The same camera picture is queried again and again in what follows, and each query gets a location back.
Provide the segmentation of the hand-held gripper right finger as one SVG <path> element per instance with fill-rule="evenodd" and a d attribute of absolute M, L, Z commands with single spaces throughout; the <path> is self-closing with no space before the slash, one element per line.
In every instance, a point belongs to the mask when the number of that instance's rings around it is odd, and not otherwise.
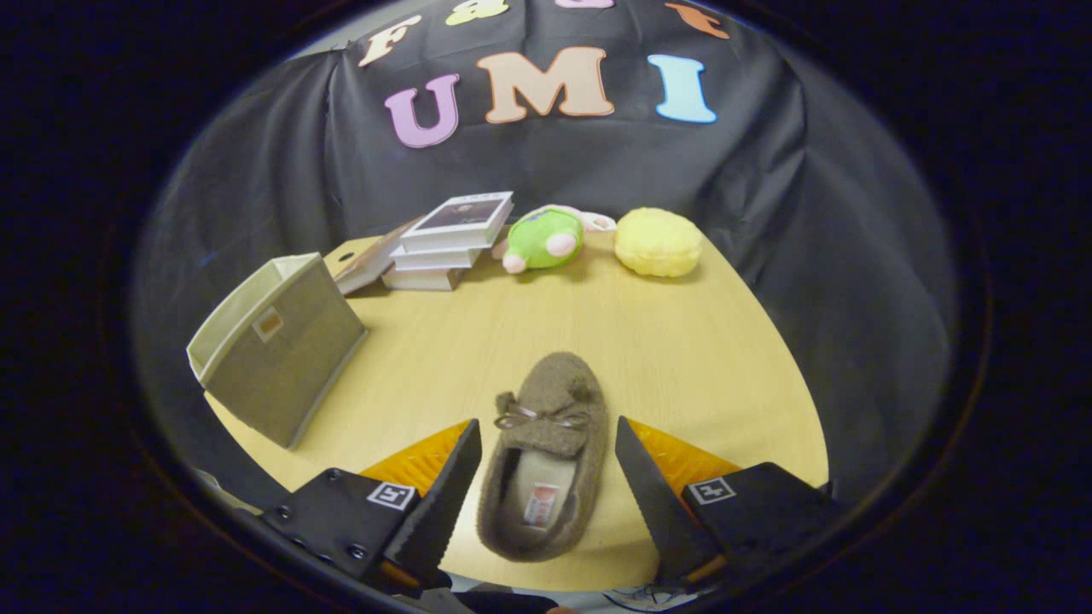
<path fill-rule="evenodd" d="M 615 454 L 670 589 L 739 587 L 775 571 L 843 513 L 773 462 L 737 467 L 667 432 L 620 417 Z"/>

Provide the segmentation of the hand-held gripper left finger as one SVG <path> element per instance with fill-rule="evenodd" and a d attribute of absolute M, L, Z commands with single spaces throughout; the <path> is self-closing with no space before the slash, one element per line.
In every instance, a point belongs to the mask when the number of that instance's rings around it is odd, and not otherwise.
<path fill-rule="evenodd" d="M 260 520 L 355 582 L 422 594 L 448 583 L 440 563 L 479 463 L 479 420 L 464 420 L 363 472 L 329 467 Z"/>

